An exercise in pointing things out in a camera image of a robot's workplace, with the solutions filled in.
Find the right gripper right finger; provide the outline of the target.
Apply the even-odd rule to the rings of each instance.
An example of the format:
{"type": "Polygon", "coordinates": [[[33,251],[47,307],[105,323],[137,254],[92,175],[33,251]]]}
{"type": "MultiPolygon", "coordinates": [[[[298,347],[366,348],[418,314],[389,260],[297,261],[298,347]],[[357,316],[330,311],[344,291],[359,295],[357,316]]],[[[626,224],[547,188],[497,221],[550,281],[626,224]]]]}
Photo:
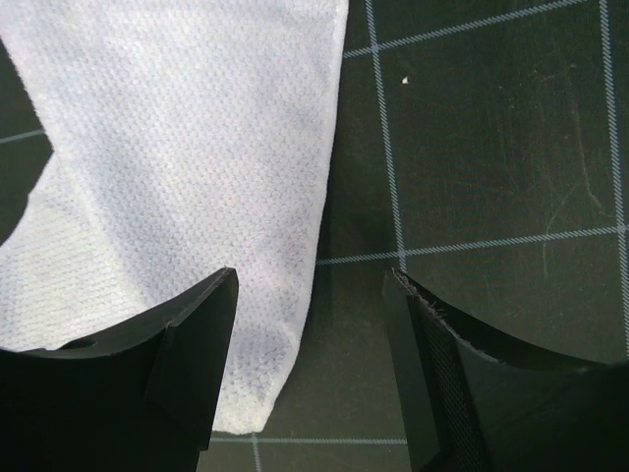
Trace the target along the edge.
{"type": "Polygon", "coordinates": [[[628,365],[541,348],[384,276],[385,328],[415,471],[624,471],[628,365]]]}

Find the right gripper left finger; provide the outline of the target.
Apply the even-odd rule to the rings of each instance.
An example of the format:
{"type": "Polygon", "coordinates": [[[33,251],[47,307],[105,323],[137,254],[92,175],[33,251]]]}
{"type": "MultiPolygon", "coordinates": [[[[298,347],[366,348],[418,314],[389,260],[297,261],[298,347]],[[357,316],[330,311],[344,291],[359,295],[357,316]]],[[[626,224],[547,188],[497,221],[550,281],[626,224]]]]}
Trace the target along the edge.
{"type": "Polygon", "coordinates": [[[239,281],[225,267],[59,349],[1,354],[5,471],[193,471],[207,450],[239,281]]]}

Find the white cloth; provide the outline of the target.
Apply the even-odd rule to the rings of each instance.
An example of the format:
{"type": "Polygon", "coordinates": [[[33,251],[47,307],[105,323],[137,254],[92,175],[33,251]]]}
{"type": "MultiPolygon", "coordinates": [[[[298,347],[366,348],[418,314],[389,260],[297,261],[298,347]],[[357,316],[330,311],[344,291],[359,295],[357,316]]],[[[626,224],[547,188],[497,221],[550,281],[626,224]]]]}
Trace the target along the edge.
{"type": "Polygon", "coordinates": [[[1,345],[56,349],[217,269],[240,293],[214,428],[258,433],[313,289],[344,1],[5,1],[52,154],[1,247],[1,345]]]}

